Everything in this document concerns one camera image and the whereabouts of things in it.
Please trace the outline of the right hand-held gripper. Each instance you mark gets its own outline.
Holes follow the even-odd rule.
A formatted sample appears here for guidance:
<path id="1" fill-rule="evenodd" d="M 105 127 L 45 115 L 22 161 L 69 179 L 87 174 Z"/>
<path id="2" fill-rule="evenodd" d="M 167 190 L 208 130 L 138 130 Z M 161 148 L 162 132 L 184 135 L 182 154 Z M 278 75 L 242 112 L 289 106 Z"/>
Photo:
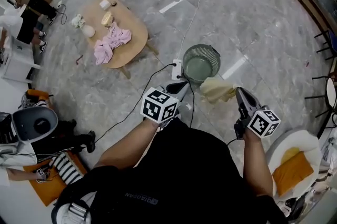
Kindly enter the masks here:
<path id="1" fill-rule="evenodd" d="M 236 138 L 243 139 L 246 129 L 260 139 L 271 136 L 280 125 L 280 118 L 272 110 L 258 110 L 262 106 L 258 99 L 243 87 L 237 87 L 235 96 L 240 118 L 234 125 Z"/>

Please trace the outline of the white cabinet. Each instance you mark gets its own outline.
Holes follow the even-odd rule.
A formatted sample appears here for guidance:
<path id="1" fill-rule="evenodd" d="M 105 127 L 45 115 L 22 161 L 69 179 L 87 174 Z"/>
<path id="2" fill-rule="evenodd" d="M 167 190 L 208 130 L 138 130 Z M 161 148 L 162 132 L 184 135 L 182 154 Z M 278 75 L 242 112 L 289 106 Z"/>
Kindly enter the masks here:
<path id="1" fill-rule="evenodd" d="M 5 40 L 3 64 L 0 66 L 0 77 L 12 81 L 32 83 L 28 78 L 31 69 L 40 70 L 41 66 L 34 62 L 33 47 L 12 36 Z"/>

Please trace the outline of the white power strip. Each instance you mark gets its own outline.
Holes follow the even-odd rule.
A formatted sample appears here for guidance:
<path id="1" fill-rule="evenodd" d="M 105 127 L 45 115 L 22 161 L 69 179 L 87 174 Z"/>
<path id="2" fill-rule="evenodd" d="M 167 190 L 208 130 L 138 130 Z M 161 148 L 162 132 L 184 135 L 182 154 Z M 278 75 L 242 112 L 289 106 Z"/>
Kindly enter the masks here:
<path id="1" fill-rule="evenodd" d="M 182 61 L 180 59 L 173 60 L 172 80 L 180 80 L 182 76 Z"/>

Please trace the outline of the yellow cushion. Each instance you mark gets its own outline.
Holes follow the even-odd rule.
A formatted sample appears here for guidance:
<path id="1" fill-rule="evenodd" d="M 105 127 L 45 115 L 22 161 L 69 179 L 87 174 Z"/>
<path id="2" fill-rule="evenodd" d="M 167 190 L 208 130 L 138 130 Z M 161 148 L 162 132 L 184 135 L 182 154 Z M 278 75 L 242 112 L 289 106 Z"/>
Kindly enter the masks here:
<path id="1" fill-rule="evenodd" d="M 288 160 L 293 158 L 295 155 L 297 155 L 299 152 L 300 152 L 300 149 L 298 147 L 291 147 L 287 149 L 281 158 L 281 164 L 287 162 Z"/>

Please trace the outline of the person's left forearm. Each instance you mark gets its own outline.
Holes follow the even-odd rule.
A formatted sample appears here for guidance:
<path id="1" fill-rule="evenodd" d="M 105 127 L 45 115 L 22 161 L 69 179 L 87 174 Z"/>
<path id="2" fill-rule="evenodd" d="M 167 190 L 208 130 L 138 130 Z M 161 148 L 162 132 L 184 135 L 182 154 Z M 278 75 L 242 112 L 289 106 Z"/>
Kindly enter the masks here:
<path id="1" fill-rule="evenodd" d="M 141 159 L 157 132 L 159 124 L 145 119 L 125 137 L 108 148 L 94 168 L 114 166 L 119 170 L 133 168 Z"/>

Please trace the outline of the white flowers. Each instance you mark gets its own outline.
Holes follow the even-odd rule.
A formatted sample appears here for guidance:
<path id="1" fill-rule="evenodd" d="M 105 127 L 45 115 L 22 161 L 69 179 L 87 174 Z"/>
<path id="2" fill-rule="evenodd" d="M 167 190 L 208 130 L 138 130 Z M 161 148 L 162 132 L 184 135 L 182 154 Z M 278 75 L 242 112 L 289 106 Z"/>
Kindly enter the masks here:
<path id="1" fill-rule="evenodd" d="M 72 20 L 71 25 L 75 28 L 82 28 L 85 25 L 85 19 L 81 14 L 77 14 Z"/>

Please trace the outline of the person's black shirt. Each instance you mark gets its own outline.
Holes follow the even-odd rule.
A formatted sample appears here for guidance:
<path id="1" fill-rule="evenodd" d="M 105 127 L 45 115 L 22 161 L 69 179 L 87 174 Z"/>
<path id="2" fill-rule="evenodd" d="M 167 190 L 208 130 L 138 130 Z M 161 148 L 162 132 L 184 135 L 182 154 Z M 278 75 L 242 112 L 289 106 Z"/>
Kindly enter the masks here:
<path id="1" fill-rule="evenodd" d="M 179 118 L 157 129 L 133 168 L 93 168 L 56 205 L 91 192 L 91 224 L 288 224 L 273 197 L 255 194 L 223 141 Z"/>

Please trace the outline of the blue chair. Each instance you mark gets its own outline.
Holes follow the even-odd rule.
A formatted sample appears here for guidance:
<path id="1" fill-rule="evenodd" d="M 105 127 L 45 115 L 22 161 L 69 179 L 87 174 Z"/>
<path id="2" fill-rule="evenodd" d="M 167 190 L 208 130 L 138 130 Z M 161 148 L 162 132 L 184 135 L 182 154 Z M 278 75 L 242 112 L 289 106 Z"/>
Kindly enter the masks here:
<path id="1" fill-rule="evenodd" d="M 321 32 L 320 34 L 316 35 L 314 38 L 318 38 L 319 36 L 324 36 L 325 42 L 323 45 L 327 45 L 327 47 L 317 50 L 317 53 L 330 50 L 331 56 L 327 57 L 325 60 L 328 61 L 330 59 L 337 57 L 337 36 L 330 30 L 326 30 Z"/>

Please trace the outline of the white shoulder pack with buckle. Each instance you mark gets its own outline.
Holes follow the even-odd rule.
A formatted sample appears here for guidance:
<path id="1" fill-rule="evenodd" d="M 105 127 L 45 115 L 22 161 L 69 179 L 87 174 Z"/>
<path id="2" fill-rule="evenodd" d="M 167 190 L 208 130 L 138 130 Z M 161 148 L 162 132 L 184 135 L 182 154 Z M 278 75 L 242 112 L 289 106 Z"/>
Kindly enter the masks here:
<path id="1" fill-rule="evenodd" d="M 91 192 L 79 200 L 59 206 L 55 205 L 51 213 L 52 224 L 91 224 L 90 205 L 95 194 L 95 192 Z"/>

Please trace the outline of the green plastic slotted basket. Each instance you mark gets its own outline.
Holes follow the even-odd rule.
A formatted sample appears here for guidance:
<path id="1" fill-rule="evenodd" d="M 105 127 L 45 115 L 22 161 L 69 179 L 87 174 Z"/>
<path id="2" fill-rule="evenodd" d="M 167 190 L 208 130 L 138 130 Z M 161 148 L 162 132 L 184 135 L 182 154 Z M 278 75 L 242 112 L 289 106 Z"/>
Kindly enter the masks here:
<path id="1" fill-rule="evenodd" d="M 221 66 L 219 52 L 210 45 L 198 44 L 188 48 L 182 60 L 183 75 L 189 81 L 201 84 L 217 75 Z"/>

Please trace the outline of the pink clothes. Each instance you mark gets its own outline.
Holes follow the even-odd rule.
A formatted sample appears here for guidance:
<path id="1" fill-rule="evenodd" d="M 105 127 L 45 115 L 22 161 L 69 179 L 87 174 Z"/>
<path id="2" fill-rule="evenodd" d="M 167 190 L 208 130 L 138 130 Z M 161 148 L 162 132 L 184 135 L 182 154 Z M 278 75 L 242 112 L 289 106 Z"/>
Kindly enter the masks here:
<path id="1" fill-rule="evenodd" d="M 118 27 L 113 22 L 102 40 L 97 40 L 94 46 L 96 65 L 107 64 L 113 57 L 114 50 L 127 44 L 132 38 L 132 32 Z"/>

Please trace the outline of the wooden low table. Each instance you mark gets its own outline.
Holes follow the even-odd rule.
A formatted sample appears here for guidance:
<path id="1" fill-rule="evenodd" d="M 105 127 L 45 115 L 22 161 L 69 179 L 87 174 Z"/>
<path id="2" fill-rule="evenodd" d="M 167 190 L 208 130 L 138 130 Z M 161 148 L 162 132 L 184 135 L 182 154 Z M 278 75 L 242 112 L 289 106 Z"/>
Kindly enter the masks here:
<path id="1" fill-rule="evenodd" d="M 89 0 L 88 3 L 82 6 L 80 11 L 86 21 L 86 25 L 95 29 L 94 36 L 87 39 L 91 48 L 94 48 L 96 41 L 101 40 L 108 31 L 101 24 L 101 20 L 106 13 L 100 7 L 101 1 L 103 0 Z M 149 35 L 143 21 L 133 14 L 121 1 L 108 1 L 110 3 L 115 2 L 116 5 L 109 7 L 107 11 L 112 13 L 114 21 L 119 28 L 131 31 L 132 38 L 127 44 L 115 49 L 112 59 L 105 65 L 108 68 L 120 70 L 129 79 L 131 77 L 130 72 L 125 68 L 127 63 L 140 54 L 145 47 L 150 49 L 155 55 L 158 55 L 158 51 L 147 42 Z"/>

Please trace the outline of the black white striped blanket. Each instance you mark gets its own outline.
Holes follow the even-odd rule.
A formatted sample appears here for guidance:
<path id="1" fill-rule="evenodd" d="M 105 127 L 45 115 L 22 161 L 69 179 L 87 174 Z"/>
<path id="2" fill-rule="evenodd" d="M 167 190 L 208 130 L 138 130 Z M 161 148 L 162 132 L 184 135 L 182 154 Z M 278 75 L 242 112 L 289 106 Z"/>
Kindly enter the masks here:
<path id="1" fill-rule="evenodd" d="M 22 97 L 20 109 L 43 106 L 50 108 L 49 97 L 44 91 L 27 90 Z M 65 152 L 69 150 L 81 150 L 82 145 L 91 143 L 91 137 L 86 134 L 75 135 L 76 120 L 59 120 L 56 129 L 47 137 L 31 143 L 38 162 L 48 157 L 52 158 L 52 165 L 59 172 L 60 177 L 66 184 L 70 184 L 80 177 L 79 172 L 68 161 Z"/>

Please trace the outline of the cream clothes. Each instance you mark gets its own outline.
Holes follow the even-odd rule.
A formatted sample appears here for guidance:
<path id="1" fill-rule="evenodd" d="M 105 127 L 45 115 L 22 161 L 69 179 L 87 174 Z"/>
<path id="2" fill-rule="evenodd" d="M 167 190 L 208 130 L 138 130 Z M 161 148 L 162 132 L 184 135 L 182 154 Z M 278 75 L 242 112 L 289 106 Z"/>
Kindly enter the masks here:
<path id="1" fill-rule="evenodd" d="M 206 78 L 200 85 L 200 91 L 211 104 L 215 104 L 219 100 L 227 102 L 232 99 L 235 97 L 236 88 L 236 85 L 214 77 Z"/>

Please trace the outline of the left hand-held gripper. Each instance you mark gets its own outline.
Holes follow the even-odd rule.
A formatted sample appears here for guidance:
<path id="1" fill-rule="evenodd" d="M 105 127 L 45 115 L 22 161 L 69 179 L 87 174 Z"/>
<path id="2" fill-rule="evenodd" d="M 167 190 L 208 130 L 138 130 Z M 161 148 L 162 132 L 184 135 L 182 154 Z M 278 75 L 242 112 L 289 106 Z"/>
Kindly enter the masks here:
<path id="1" fill-rule="evenodd" d="M 167 81 L 159 90 L 151 87 L 142 98 L 141 115 L 157 123 L 161 128 L 175 117 L 179 103 L 183 101 L 190 84 L 188 81 Z"/>

